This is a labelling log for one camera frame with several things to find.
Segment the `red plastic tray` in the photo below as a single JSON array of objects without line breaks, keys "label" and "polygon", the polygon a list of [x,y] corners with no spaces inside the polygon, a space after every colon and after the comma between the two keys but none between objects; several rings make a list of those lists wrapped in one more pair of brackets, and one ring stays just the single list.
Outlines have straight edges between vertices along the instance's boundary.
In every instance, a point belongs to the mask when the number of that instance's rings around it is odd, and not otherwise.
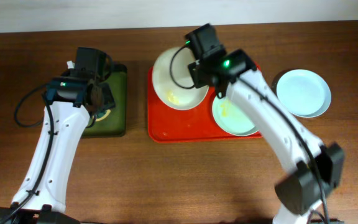
[{"label": "red plastic tray", "polygon": [[259,132],[248,136],[235,136],[222,130],[215,122],[212,105],[215,97],[210,88],[204,100],[190,110],[175,110],[165,105],[152,86],[152,72],[147,75],[147,129],[151,139],[158,143],[221,141],[257,139]]}]

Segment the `cream white plate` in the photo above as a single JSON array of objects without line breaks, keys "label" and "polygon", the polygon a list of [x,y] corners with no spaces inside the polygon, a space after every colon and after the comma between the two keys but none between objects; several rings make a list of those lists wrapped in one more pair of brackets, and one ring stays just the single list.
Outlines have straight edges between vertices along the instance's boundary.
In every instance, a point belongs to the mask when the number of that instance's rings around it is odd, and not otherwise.
[{"label": "cream white plate", "polygon": [[188,48],[174,47],[162,52],[152,69],[152,86],[158,98],[175,110],[190,110],[206,97],[208,86],[195,88],[188,65],[195,58]]}]

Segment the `yellow green sponge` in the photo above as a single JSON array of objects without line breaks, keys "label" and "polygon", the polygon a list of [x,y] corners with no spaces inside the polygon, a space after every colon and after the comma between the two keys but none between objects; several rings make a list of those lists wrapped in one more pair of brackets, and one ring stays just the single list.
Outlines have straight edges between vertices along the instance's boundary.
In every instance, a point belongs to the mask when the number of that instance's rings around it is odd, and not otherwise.
[{"label": "yellow green sponge", "polygon": [[99,122],[99,121],[102,121],[104,119],[106,119],[111,113],[111,110],[105,110],[103,112],[100,112],[98,113],[96,116],[95,116],[95,121],[96,122]]}]

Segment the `light green plate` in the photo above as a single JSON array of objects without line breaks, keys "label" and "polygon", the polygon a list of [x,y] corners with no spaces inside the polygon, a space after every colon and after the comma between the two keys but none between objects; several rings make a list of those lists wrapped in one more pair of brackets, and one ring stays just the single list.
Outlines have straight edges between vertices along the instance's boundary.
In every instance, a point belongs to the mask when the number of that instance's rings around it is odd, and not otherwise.
[{"label": "light green plate", "polygon": [[228,134],[250,136],[259,131],[243,111],[225,98],[215,97],[211,111],[215,123]]}]

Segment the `light blue plate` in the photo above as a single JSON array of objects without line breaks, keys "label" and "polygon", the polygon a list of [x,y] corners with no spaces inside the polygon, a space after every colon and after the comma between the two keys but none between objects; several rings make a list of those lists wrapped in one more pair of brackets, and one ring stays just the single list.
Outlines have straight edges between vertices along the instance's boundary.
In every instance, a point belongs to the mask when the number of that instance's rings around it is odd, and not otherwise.
[{"label": "light blue plate", "polygon": [[314,118],[325,113],[331,105],[329,85],[317,73],[294,69],[284,73],[275,86],[280,102],[301,118]]}]

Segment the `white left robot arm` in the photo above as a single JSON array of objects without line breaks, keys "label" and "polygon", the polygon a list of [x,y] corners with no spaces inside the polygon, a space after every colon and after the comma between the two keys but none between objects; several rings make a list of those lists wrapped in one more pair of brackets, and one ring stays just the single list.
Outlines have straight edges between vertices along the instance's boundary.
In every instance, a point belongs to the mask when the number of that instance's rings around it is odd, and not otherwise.
[{"label": "white left robot arm", "polygon": [[44,116],[29,170],[12,199],[20,210],[44,205],[64,212],[67,183],[78,143],[100,115],[116,106],[109,85],[111,72],[70,68],[37,88],[42,90]]}]

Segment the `black tray with green liquid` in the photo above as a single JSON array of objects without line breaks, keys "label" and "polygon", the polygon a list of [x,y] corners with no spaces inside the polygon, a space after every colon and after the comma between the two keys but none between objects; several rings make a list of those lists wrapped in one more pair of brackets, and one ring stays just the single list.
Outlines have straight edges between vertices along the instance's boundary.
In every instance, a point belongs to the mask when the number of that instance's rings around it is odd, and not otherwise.
[{"label": "black tray with green liquid", "polygon": [[127,68],[123,64],[114,66],[106,80],[112,93],[112,103],[89,120],[92,127],[86,128],[82,138],[115,138],[126,132]]}]

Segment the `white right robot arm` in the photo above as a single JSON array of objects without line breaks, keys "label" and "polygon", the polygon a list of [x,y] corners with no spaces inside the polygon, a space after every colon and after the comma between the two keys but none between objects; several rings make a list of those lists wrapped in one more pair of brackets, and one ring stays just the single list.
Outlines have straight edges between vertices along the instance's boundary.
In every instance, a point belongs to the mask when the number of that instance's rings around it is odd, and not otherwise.
[{"label": "white right robot arm", "polygon": [[275,185],[281,202],[273,223],[309,223],[318,207],[329,223],[327,197],[338,187],[345,160],[336,143],[326,146],[307,130],[267,85],[262,72],[243,51],[192,51],[188,68],[196,85],[213,86],[242,110],[273,149],[287,176]]}]

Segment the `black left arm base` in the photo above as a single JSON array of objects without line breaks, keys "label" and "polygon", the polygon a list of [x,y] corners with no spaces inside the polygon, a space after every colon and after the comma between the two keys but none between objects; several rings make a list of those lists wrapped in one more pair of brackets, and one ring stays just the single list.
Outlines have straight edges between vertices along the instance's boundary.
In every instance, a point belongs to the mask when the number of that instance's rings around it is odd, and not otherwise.
[{"label": "black left arm base", "polygon": [[[16,209],[0,207],[0,221]],[[41,210],[20,209],[15,215],[11,216],[5,223],[18,224],[102,224],[98,222],[81,222],[75,218],[69,217],[61,212],[52,211],[51,206],[44,205]]]}]

